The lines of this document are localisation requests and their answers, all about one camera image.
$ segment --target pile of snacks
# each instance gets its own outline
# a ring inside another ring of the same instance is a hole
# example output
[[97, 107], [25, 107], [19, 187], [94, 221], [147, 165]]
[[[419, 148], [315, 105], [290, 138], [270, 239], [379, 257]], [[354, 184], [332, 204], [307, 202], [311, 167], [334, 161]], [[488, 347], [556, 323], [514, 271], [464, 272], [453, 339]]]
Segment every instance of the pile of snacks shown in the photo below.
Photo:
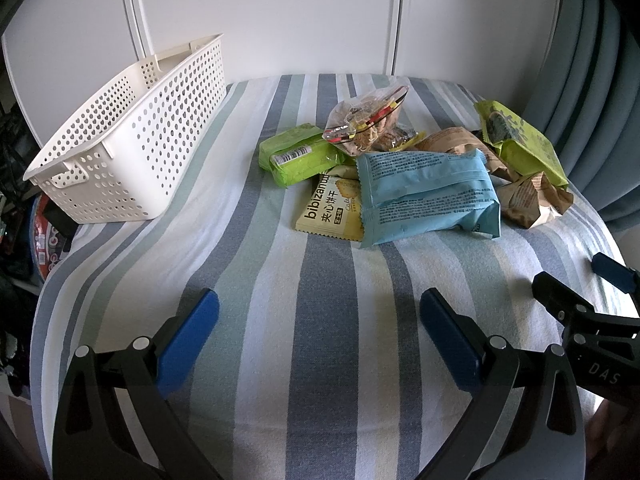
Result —
[[500, 214], [529, 229], [574, 202], [553, 146], [496, 101], [476, 103], [482, 129], [426, 136], [399, 122], [407, 86], [336, 105], [322, 131], [302, 124], [260, 144], [279, 186], [319, 174], [296, 229], [361, 247], [428, 231], [500, 236]]

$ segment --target green snack package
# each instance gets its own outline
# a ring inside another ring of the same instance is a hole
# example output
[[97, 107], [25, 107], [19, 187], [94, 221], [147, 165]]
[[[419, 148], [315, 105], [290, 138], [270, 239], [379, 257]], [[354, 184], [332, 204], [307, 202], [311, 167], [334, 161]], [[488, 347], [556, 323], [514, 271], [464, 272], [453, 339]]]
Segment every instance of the green snack package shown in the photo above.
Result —
[[322, 138], [322, 130], [301, 124], [260, 143], [258, 163], [276, 184], [291, 186], [344, 162], [346, 155]]
[[524, 176], [544, 171], [551, 184], [566, 188], [569, 182], [549, 139], [498, 101], [480, 101], [475, 106], [482, 140], [504, 162]]

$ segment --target white cabinet door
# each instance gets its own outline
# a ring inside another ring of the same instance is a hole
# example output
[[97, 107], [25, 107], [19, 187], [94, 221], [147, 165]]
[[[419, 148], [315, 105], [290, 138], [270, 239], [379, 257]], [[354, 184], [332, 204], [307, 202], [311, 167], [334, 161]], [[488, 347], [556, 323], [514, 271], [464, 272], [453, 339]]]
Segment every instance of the white cabinet door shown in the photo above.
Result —
[[396, 70], [452, 80], [522, 111], [558, 0], [402, 0]]
[[138, 0], [138, 25], [153, 52], [222, 32], [229, 82], [283, 73], [390, 73], [397, 1]]
[[41, 145], [138, 59], [123, 0], [24, 0], [2, 46], [14, 92]]

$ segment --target gray curtain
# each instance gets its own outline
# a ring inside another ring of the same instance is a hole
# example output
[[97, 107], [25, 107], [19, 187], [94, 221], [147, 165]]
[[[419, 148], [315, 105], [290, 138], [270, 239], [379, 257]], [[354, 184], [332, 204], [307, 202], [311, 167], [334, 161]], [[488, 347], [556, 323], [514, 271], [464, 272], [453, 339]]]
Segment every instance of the gray curtain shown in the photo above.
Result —
[[611, 0], [562, 0], [523, 117], [612, 231], [640, 223], [640, 48]]

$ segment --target barcode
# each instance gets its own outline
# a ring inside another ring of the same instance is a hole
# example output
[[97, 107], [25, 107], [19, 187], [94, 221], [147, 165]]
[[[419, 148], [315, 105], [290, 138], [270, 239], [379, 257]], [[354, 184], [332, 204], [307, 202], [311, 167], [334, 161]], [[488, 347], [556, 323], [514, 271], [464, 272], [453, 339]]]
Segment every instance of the barcode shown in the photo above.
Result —
[[271, 155], [271, 161], [276, 166], [282, 166], [283, 164], [292, 161], [294, 158], [308, 155], [309, 153], [311, 153], [311, 146], [299, 146], [295, 150], [290, 150], [288, 152], [281, 153], [280, 155]]

